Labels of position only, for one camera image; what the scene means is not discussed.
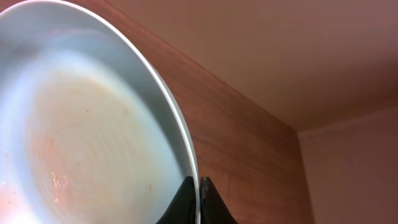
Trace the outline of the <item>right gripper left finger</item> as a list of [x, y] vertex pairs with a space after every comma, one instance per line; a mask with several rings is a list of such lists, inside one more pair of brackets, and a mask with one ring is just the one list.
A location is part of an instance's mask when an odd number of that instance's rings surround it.
[[156, 224], [195, 224], [196, 195], [192, 176], [186, 177]]

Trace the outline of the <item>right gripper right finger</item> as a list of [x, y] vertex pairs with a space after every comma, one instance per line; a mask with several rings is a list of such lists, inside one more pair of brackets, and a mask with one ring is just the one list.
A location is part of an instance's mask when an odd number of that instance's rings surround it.
[[201, 224], [238, 224], [207, 176], [200, 181], [200, 212]]

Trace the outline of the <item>light blue plate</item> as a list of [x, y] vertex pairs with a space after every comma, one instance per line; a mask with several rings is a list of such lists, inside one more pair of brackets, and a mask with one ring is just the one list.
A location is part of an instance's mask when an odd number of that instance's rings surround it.
[[197, 160], [178, 104], [115, 26], [66, 1], [1, 13], [1, 222], [157, 223]]

